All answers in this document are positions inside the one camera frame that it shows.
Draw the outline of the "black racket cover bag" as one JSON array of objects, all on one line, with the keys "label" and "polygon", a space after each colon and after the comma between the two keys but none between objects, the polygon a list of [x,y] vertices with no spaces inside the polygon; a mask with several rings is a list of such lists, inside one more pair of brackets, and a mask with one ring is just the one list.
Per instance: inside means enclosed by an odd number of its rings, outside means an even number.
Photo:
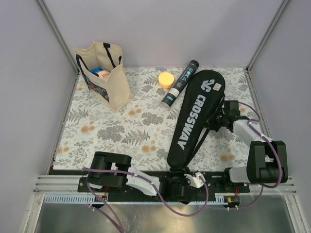
[{"label": "black racket cover bag", "polygon": [[191,162],[209,130],[201,132],[225,97],[225,79],[214,70],[202,70],[189,81],[174,130],[167,163],[182,170]]}]

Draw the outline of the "black shuttlecock tube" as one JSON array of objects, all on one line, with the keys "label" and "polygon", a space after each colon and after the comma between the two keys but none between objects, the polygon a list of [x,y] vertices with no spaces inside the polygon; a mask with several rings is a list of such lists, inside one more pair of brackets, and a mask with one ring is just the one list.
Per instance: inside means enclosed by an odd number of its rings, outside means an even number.
[{"label": "black shuttlecock tube", "polygon": [[199,67],[199,63],[196,60],[191,60],[187,67],[183,70],[181,75],[176,80],[175,84],[172,86],[172,88],[168,91],[168,93],[165,95],[163,100],[160,102],[160,106],[164,109],[169,111],[172,104],[175,102],[175,100],[178,98],[180,93],[183,91],[183,89],[186,87],[190,79],[193,77],[195,72],[197,71]]}]

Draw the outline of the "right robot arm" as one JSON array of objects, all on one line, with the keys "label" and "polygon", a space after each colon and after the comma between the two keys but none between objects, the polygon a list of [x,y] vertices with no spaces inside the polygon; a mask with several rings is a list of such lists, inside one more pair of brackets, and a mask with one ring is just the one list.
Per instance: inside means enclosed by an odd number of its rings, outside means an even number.
[{"label": "right robot arm", "polygon": [[226,192],[234,191],[239,183],[261,184],[276,188],[288,180],[287,149],[283,141],[275,141],[258,131],[249,119],[242,116],[237,100],[223,100],[215,113],[207,120],[206,128],[219,131],[227,128],[249,148],[247,164],[244,167],[226,168],[228,176],[222,178],[221,186]]}]

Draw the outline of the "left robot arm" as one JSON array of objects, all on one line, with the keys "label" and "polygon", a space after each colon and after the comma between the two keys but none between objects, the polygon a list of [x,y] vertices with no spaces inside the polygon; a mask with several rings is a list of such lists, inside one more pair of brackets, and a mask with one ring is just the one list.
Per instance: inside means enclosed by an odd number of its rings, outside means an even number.
[{"label": "left robot arm", "polygon": [[95,152],[91,169],[111,170],[112,165],[115,164],[116,170],[127,171],[131,174],[89,171],[86,179],[88,186],[95,192],[100,192],[105,187],[130,186],[150,197],[157,196],[155,186],[165,201],[190,203],[191,196],[186,178],[171,175],[165,177],[150,176],[132,166],[131,160],[132,157],[125,154]]}]

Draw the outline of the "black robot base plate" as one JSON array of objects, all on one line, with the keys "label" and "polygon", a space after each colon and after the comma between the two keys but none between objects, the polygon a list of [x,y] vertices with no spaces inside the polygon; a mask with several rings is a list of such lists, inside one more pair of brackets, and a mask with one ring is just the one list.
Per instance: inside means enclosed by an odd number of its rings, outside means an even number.
[{"label": "black robot base plate", "polygon": [[[149,171],[145,172],[150,176],[165,177],[180,176],[184,177],[184,174],[194,175],[196,172],[168,172],[168,171]],[[202,202],[205,200],[216,201],[215,195],[217,193],[248,193],[249,187],[242,183],[233,183],[230,181],[228,175],[225,172],[202,172],[206,185],[208,187],[208,194],[205,193],[205,188],[194,188],[188,184],[189,193],[191,196],[190,202]],[[78,192],[86,193],[91,188],[89,183],[86,182],[87,176],[82,177],[79,180]],[[158,189],[154,186],[157,192],[157,196],[150,197],[137,189],[130,186],[125,187],[103,187],[100,189],[91,188],[95,192],[104,193],[107,197],[108,202],[161,202],[163,197],[161,196]]]}]

